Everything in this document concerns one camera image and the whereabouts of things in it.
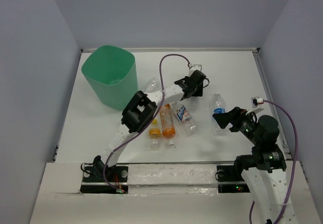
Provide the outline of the blue label water bottle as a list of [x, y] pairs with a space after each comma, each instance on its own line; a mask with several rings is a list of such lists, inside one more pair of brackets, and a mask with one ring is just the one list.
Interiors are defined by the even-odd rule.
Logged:
[[[225, 101], [220, 94], [215, 93], [212, 96], [211, 109], [213, 114], [222, 114], [226, 112]], [[214, 118], [212, 121], [214, 122], [214, 133], [220, 136], [224, 135], [226, 130], [221, 129]]]

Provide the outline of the clear unlabeled bottle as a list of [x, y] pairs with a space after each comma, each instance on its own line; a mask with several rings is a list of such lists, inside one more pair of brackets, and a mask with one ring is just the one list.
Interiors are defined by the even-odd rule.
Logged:
[[205, 108], [205, 100], [203, 97], [191, 97], [188, 99], [189, 111], [191, 113], [201, 113]]

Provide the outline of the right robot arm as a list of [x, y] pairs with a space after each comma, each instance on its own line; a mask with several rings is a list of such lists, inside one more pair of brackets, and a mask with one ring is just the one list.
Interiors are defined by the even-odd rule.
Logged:
[[287, 179], [286, 160], [277, 144], [278, 121], [269, 115], [257, 118], [259, 111], [235, 107], [212, 116], [220, 128], [231, 125], [231, 132], [241, 132], [254, 145], [250, 155], [236, 157], [232, 173], [247, 184], [261, 223], [298, 223], [290, 199], [293, 181]]

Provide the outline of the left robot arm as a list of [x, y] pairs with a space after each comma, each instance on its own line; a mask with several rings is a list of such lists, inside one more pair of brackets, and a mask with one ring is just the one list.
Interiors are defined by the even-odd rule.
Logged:
[[94, 175], [100, 181], [105, 181], [110, 185], [108, 179], [114, 172], [120, 155], [132, 140], [145, 131], [156, 118], [161, 107], [168, 103], [191, 98], [198, 90], [204, 88], [204, 81], [209, 82], [209, 79], [200, 70], [195, 70], [190, 76], [177, 80], [160, 91], [136, 92], [122, 111], [121, 124], [115, 137], [106, 147], [104, 154], [94, 158]]

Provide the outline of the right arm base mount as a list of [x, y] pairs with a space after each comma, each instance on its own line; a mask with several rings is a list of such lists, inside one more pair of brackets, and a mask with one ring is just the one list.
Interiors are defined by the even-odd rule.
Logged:
[[218, 192], [220, 194], [250, 192], [242, 177], [236, 174], [233, 165], [217, 165], [214, 177], [218, 182]]

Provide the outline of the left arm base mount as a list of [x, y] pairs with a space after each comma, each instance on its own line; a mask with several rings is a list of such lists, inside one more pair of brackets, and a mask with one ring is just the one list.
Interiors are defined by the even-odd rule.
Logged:
[[82, 163], [82, 181], [80, 192], [83, 194], [127, 194], [128, 171], [127, 166], [117, 165], [106, 169], [105, 178], [99, 173], [92, 163]]

